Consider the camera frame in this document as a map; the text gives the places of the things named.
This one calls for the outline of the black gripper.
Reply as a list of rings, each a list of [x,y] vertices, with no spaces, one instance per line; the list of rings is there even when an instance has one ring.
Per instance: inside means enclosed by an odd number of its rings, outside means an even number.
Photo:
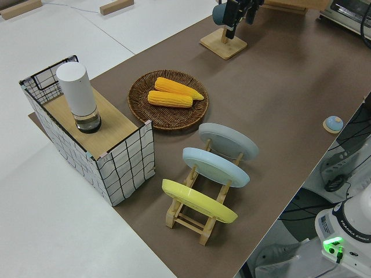
[[[256,8],[259,8],[261,5],[263,5],[263,1],[261,0],[228,0],[225,10],[225,24],[229,26],[229,29],[226,31],[225,36],[228,39],[234,38],[237,25],[240,21],[240,8],[248,8],[245,21],[252,25],[257,12]]]

